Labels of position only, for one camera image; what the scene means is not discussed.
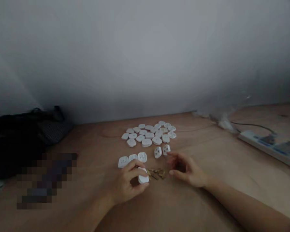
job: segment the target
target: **hand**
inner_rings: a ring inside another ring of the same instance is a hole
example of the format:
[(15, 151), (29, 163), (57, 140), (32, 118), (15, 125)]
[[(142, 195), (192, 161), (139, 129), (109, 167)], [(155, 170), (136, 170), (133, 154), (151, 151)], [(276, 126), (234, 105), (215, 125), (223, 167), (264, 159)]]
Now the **hand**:
[(147, 173), (144, 170), (135, 168), (135, 166), (145, 168), (145, 165), (141, 161), (134, 159), (121, 170), (120, 175), (111, 189), (111, 196), (114, 204), (123, 203), (134, 198), (144, 192), (144, 190), (149, 186), (149, 183), (145, 183), (132, 187), (130, 184), (132, 178), (137, 176), (147, 176)]
[(171, 165), (170, 175), (197, 188), (207, 185), (208, 178), (206, 174), (196, 165), (192, 158), (177, 152), (168, 152), (167, 154), (169, 155), (168, 164)]

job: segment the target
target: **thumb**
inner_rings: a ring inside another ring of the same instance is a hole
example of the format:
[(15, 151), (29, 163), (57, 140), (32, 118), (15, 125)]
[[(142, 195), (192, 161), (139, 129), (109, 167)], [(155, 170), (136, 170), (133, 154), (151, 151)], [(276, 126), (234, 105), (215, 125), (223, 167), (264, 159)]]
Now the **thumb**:
[(183, 181), (188, 181), (188, 176), (184, 172), (180, 172), (180, 171), (177, 171), (177, 170), (170, 170), (169, 174), (171, 176), (175, 176), (177, 179), (181, 179)]
[(149, 186), (149, 183), (145, 183), (145, 184), (140, 184), (136, 187), (133, 188), (133, 196), (137, 196), (139, 194), (141, 194), (142, 192), (144, 192), (144, 190)]

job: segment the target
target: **plug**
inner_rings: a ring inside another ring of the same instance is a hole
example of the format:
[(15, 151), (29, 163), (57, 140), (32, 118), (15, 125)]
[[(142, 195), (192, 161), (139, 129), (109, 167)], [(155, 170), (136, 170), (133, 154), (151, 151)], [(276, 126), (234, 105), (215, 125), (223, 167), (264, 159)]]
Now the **plug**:
[(267, 144), (274, 145), (275, 144), (275, 137), (276, 137), (276, 134), (269, 134), (266, 137), (260, 138), (260, 140), (262, 142), (267, 143)]

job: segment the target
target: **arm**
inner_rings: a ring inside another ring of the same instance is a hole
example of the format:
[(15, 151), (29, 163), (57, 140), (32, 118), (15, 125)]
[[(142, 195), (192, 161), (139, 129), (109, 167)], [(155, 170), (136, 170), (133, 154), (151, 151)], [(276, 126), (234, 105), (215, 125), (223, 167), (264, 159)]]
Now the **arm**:
[(93, 200), (85, 210), (80, 212), (73, 221), (66, 225), (65, 231), (94, 231), (104, 216), (119, 203), (126, 202), (133, 197), (141, 194), (149, 183), (140, 184), (132, 187), (130, 181), (132, 178), (147, 176), (147, 173), (141, 169), (135, 169), (135, 166), (142, 168), (145, 165), (134, 159), (126, 167), (124, 167), (118, 176), (112, 188), (100, 194), (98, 198)]
[[(290, 218), (234, 188), (208, 177), (184, 154), (169, 152), (170, 175), (210, 192), (248, 231), (290, 231)], [(174, 170), (184, 167), (184, 172)]]

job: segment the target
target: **right hand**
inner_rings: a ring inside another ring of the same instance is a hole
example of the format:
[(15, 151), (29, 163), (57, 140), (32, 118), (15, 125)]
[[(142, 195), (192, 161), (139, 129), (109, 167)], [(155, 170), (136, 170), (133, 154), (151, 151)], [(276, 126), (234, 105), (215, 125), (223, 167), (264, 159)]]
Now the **right hand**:
[[(207, 185), (208, 178), (206, 174), (192, 158), (177, 152), (168, 152), (167, 154), (169, 155), (168, 164), (171, 165), (170, 175), (197, 188), (203, 188)], [(186, 172), (175, 170), (178, 165), (183, 166)]]

